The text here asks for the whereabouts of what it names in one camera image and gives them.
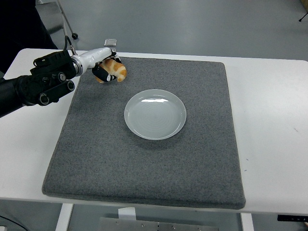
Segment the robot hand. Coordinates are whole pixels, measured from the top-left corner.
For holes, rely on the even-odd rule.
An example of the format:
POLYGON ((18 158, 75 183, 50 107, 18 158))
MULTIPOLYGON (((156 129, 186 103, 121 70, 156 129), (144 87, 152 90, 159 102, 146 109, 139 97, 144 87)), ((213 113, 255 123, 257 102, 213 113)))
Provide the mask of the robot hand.
POLYGON ((76 75, 80 76, 90 69, 99 83, 117 80, 122 82, 127 76, 126 67, 118 54, 110 48, 99 48, 73 56, 76 75))

